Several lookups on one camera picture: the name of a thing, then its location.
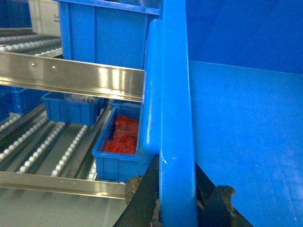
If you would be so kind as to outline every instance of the small blue bin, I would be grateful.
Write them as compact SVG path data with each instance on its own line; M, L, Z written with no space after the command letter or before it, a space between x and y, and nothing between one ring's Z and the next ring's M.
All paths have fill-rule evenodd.
M104 106L104 99L97 98L92 103L67 101L64 93L49 92L41 98L51 121L94 125Z
M44 91L20 87L0 86L0 92L6 93L10 112L23 114L41 102Z
M114 129L115 120L119 114L139 119L140 106L137 107L114 107L112 112L93 148L93 156L97 162L98 178L109 181L126 182L129 178L135 177L140 173L143 175L148 165L140 165L136 155L117 154L104 152L103 147L111 139Z
M123 100L112 100L110 103L110 106L113 107L134 107L134 108L140 108L141 103L138 102L132 102L132 101L123 101Z
M9 117L9 108L6 96L6 93L0 93L0 122Z
M28 0L0 0L0 27L31 27Z

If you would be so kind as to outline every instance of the blue panel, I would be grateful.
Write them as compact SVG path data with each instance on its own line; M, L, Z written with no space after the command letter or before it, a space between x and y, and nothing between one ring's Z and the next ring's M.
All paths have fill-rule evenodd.
M98 54L96 62L107 65L121 62L119 66L142 69L148 15L107 8L97 10L96 51L106 54Z
M0 0L0 27L31 27L27 0Z
M187 1L191 60L303 73L303 1Z
M95 9L93 6L70 4L70 31L64 31L64 35L70 35L72 58L76 61L95 61Z
M303 75L190 61L196 162L254 226L303 226Z

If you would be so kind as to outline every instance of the blue plastic bin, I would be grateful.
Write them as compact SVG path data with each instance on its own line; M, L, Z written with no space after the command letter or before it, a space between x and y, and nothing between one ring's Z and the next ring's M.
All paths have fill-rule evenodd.
M3 91L3 92L21 91L23 89L24 88L22 88L22 87L12 87L12 86L0 85L0 91Z
M9 117L9 108L5 93L0 93L0 122Z
M7 94L7 103L10 112L23 114L41 102L41 96L44 91L0 86L0 92Z
M143 68L148 27L159 9L102 0L57 1L65 59Z
M92 103L67 101L64 93L49 92L41 98L51 121L94 125L104 105L103 98Z
M115 120L119 114L139 119L140 106L114 107L93 149L93 156L97 162L98 178L109 181L126 182L129 178L140 173L143 175L148 165L140 165L136 155L104 152L106 141L110 140L115 129Z
M0 27L31 27L27 0L0 0Z
M140 108L141 103L138 102L132 102L132 101L123 101L123 100L112 100L110 103L110 106L113 107L134 107L134 108Z

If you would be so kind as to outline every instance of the red plastic pieces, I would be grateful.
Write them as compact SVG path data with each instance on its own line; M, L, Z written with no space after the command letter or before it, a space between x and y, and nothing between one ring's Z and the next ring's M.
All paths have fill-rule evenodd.
M115 121L115 131L105 144L104 151L120 154L136 154L139 120L119 114Z

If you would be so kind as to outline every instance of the stainless steel rail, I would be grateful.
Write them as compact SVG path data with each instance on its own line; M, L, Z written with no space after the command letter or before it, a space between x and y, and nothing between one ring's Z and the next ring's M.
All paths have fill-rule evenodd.
M124 199L125 184L0 172L0 187Z
M0 28L0 37L17 36L17 35L33 35L31 27L24 28Z
M143 70L0 52L0 84L140 102Z

